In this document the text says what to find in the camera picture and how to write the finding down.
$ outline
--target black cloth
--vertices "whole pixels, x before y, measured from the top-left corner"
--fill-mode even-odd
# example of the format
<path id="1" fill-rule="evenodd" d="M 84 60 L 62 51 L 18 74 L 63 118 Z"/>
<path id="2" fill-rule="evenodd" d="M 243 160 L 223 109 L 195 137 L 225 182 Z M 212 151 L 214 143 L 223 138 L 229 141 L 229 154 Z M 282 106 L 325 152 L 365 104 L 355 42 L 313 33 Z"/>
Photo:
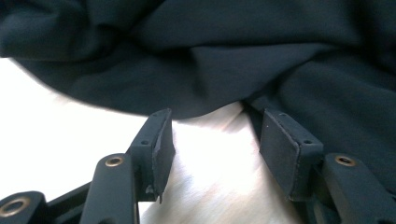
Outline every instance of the black cloth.
<path id="1" fill-rule="evenodd" d="M 395 12 L 394 0 L 6 0 L 0 55 L 126 112 L 282 110 L 395 194 Z"/>

